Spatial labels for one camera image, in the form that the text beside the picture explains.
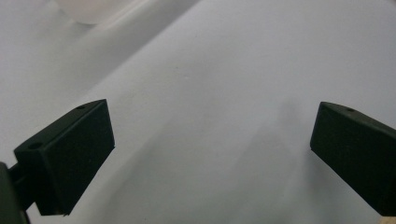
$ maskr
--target white surface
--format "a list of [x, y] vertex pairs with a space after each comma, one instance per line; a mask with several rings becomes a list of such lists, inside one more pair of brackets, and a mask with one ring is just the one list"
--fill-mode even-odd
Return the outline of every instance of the white surface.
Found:
[[395, 40], [387, 0], [149, 0], [99, 26], [1, 1], [0, 158], [107, 98], [115, 151], [33, 223], [376, 223], [309, 139], [320, 101], [396, 127]]

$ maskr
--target black plastic block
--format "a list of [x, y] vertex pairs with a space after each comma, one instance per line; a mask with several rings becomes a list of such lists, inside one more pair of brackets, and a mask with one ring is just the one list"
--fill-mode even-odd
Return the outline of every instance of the black plastic block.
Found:
[[19, 204], [8, 168], [2, 162], [0, 162], [0, 223], [29, 223], [29, 219]]
[[114, 148], [106, 100], [81, 105], [15, 149], [41, 215], [68, 215]]
[[382, 216], [396, 216], [396, 131], [362, 113], [321, 103], [312, 150]]

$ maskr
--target white object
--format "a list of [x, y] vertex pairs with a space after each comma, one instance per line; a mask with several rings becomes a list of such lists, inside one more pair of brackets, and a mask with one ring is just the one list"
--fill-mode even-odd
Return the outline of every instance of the white object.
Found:
[[73, 20], [97, 24], [116, 18], [144, 0], [55, 0]]

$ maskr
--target screw hole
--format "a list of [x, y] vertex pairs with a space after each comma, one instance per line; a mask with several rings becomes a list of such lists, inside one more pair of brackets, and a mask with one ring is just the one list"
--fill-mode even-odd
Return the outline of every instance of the screw hole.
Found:
[[42, 145], [43, 145], [43, 143], [36, 142], [36, 143], [33, 143], [32, 145], [30, 145], [29, 148], [30, 149], [37, 149], [37, 148], [40, 148]]

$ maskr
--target white table surface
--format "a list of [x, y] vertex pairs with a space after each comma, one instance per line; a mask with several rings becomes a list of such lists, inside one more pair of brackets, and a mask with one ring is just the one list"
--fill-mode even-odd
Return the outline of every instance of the white table surface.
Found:
[[106, 98], [116, 149], [53, 223], [373, 224], [310, 151], [318, 104], [396, 127], [396, 1], [148, 0], [71, 21], [48, 0], [0, 2], [0, 158]]

